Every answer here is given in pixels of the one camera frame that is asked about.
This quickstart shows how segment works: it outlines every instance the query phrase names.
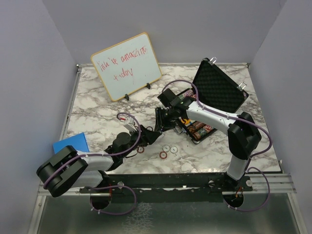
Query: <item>small whiteboard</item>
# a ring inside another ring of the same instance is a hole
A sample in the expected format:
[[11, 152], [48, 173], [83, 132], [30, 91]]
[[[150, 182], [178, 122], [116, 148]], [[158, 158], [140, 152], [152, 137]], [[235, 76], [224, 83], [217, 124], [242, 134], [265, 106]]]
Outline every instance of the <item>small whiteboard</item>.
[[91, 61], [112, 101], [117, 101], [161, 77], [146, 33], [93, 54]]

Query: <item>marble table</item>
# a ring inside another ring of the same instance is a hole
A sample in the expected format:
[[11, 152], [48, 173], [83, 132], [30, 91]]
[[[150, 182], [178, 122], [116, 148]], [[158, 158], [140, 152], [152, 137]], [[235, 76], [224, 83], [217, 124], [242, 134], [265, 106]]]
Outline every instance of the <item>marble table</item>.
[[[246, 65], [219, 66], [236, 83], [246, 82], [245, 90], [248, 99], [238, 110], [250, 113], [255, 122], [266, 128], [259, 102]], [[151, 90], [143, 88], [125, 99], [113, 102], [110, 100], [100, 78], [93, 67], [84, 67], [81, 71], [78, 89], [68, 124], [67, 136], [84, 132], [91, 152], [99, 152], [112, 144], [116, 135], [127, 130], [116, 119], [118, 112], [128, 112], [136, 116], [144, 126], [155, 125], [155, 108], [160, 106], [157, 96], [169, 81], [185, 79], [192, 81], [198, 66], [161, 66], [162, 78], [151, 84]], [[170, 88], [177, 94], [189, 85], [177, 82]], [[268, 139], [262, 134], [257, 151], [268, 145]], [[163, 145], [176, 146], [176, 154], [168, 153], [161, 159], [159, 153]], [[185, 134], [178, 135], [173, 130], [164, 132], [157, 141], [145, 148], [144, 153], [133, 158], [124, 159], [124, 163], [110, 173], [207, 173], [225, 172], [231, 159], [227, 136], [220, 131], [195, 145]], [[251, 166], [263, 171], [276, 172], [280, 167], [271, 148], [267, 153], [253, 158]]]

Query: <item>blue box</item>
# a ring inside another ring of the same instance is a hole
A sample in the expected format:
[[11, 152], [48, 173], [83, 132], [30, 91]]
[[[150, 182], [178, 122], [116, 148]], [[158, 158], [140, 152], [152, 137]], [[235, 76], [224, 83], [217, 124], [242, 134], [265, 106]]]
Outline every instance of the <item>blue box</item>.
[[73, 146], [75, 150], [89, 152], [88, 144], [84, 133], [80, 133], [67, 139], [55, 142], [53, 144], [54, 153], [56, 154], [67, 145]]

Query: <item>whiteboard stand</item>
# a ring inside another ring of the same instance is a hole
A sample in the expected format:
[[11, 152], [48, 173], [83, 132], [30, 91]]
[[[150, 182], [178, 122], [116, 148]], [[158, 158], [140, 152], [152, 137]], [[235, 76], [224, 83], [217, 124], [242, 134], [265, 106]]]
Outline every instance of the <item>whiteboard stand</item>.
[[[148, 89], [151, 89], [151, 85], [150, 85], [150, 83], [146, 83], [146, 88], [148, 88]], [[127, 101], [129, 101], [129, 95], [128, 94], [125, 94], [125, 99], [127, 100]]]

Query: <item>whiteboard frame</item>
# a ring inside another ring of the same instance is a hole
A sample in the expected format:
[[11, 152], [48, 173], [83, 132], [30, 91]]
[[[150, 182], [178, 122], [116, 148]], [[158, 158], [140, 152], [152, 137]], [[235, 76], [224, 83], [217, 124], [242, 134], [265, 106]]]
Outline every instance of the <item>whiteboard frame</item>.
[[[160, 71], [160, 77], [157, 78], [157, 79], [155, 79], [155, 80], [153, 80], [153, 81], [151, 81], [151, 82], [150, 82], [150, 84], [151, 84], [151, 83], [153, 83], [153, 82], [159, 80], [159, 79], [162, 77], [162, 73], [161, 73], [161, 69], [160, 69], [160, 67], [159, 67], [159, 63], [158, 63], [158, 60], [157, 60], [157, 58], [156, 58], [154, 49], [153, 49], [153, 47], [152, 47], [152, 43], [151, 43], [150, 37], [147, 35], [146, 32], [140, 33], [139, 35], [136, 35], [136, 36], [134, 36], [134, 37], [131, 37], [131, 38], [127, 39], [127, 40], [124, 40], [124, 41], [122, 41], [122, 42], [119, 42], [118, 44], [112, 45], [112, 46], [110, 46], [110, 47], [108, 47], [108, 48], [106, 48], [106, 49], [104, 49], [104, 50], [101, 50], [101, 51], [96, 52], [95, 54], [92, 54], [92, 55], [91, 55], [91, 62], [92, 62], [92, 64], [93, 64], [95, 70], [97, 71], [97, 74], [98, 74], [98, 76], [100, 77], [100, 79], [101, 79], [101, 81], [102, 81], [102, 83], [103, 83], [103, 85], [104, 85], [104, 87], [105, 87], [105, 89], [106, 89], [106, 91], [107, 91], [107, 93], [108, 93], [108, 95], [109, 95], [109, 97], [110, 97], [110, 99], [111, 99], [112, 101], [118, 101], [118, 100], [120, 100], [120, 99], [123, 99], [124, 97], [126, 97], [126, 94], [125, 94], [124, 96], [122, 96], [121, 98], [119, 98], [119, 99], [112, 99], [112, 96], [111, 96], [111, 94], [109, 93], [109, 91], [108, 91], [108, 89], [107, 89], [107, 87], [106, 87], [106, 85], [105, 85], [105, 83], [104, 83], [104, 80], [102, 79], [100, 73], [98, 72], [96, 65], [95, 65], [95, 64], [93, 63], [93, 61], [92, 61], [92, 57], [93, 57], [94, 55], [97, 55], [97, 54], [99, 54], [99, 53], [102, 53], [102, 52], [105, 51], [105, 50], [109, 50], [109, 49], [111, 49], [111, 48], [113, 48], [113, 47], [115, 47], [115, 46], [117, 46], [117, 45], [120, 45], [120, 44], [122, 44], [122, 43], [124, 43], [124, 42], [126, 42], [126, 41], [132, 40], [133, 38], [139, 37], [139, 36], [141, 36], [141, 35], [143, 35], [143, 34], [145, 34], [145, 35], [147, 36], [147, 39], [148, 39], [148, 41], [149, 41], [149, 43], [150, 43], [150, 45], [151, 45], [152, 52], [153, 52], [153, 55], [154, 55], [154, 57], [155, 57], [155, 60], [156, 60], [158, 69], [159, 69], [159, 71]], [[147, 86], [147, 85], [143, 85], [142, 87], [140, 87], [140, 88], [138, 88], [138, 89], [136, 89], [136, 90], [134, 90], [134, 91], [128, 93], [127, 95], [130, 95], [130, 94], [132, 94], [132, 93], [134, 93], [134, 92], [138, 91], [139, 89], [142, 89], [142, 88], [144, 88], [144, 87], [146, 87], [146, 86]]]

